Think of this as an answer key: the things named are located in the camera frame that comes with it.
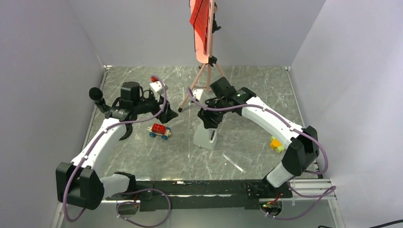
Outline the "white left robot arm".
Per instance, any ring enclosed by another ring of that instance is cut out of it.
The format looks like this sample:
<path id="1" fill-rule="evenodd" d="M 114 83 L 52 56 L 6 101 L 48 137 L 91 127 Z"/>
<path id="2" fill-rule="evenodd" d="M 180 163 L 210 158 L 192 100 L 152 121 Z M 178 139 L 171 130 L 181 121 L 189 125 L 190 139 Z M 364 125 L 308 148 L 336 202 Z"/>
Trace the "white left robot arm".
<path id="1" fill-rule="evenodd" d="M 142 87 L 137 82 L 125 82 L 121 95 L 113 106 L 108 106 L 103 92 L 93 87 L 89 97 L 105 118 L 95 136 L 71 162 L 62 162 L 56 168 L 58 201 L 63 209 L 68 205 L 95 210 L 104 198 L 119 194 L 129 200 L 136 195 L 135 176 L 116 172 L 100 178 L 98 172 L 115 144 L 128 138 L 132 125 L 138 123 L 138 115 L 151 113 L 165 124 L 178 116 L 167 101 L 168 86 L 161 79 L 149 84 L 150 94 L 144 97 Z"/>

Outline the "clear plastic metronome cover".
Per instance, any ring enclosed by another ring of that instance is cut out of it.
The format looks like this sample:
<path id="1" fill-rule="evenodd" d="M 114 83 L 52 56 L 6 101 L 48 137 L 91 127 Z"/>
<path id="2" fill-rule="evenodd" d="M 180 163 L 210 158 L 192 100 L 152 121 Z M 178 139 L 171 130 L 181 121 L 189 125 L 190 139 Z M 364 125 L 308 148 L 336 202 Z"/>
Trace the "clear plastic metronome cover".
<path id="1" fill-rule="evenodd" d="M 251 172 L 253 160 L 250 157 L 231 150 L 224 151 L 223 157 L 241 173 L 246 174 Z"/>

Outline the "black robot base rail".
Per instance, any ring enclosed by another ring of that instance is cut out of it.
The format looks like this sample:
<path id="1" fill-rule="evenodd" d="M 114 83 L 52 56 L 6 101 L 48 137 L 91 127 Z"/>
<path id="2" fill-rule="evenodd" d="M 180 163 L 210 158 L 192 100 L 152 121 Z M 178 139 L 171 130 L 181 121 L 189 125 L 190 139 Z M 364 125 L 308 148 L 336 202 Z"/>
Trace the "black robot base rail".
<path id="1" fill-rule="evenodd" d="M 165 193 L 172 209 L 260 209 L 261 203 L 292 198 L 287 184 L 275 189 L 260 179 L 251 180 L 185 180 L 143 181 L 136 183 L 141 193 L 117 193 L 107 200 L 138 200 L 140 211 L 166 209 Z"/>

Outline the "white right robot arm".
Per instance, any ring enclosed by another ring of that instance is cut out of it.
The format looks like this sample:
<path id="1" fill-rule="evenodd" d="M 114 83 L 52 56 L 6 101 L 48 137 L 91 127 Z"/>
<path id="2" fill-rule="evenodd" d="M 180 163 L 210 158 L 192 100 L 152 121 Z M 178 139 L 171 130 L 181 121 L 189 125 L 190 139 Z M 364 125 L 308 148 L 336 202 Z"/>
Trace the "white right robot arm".
<path id="1" fill-rule="evenodd" d="M 281 162 L 262 180 L 262 191 L 267 197 L 275 197 L 284 183 L 304 173 L 319 156 L 315 128 L 304 128 L 287 120 L 250 89 L 242 87 L 237 90 L 225 77 L 210 87 L 214 98 L 208 98 L 202 89 L 188 90 L 191 100 L 200 107 L 198 117 L 202 120 L 195 131 L 193 143 L 213 150 L 217 143 L 216 129 L 228 112 L 237 113 L 258 124 L 285 149 Z"/>

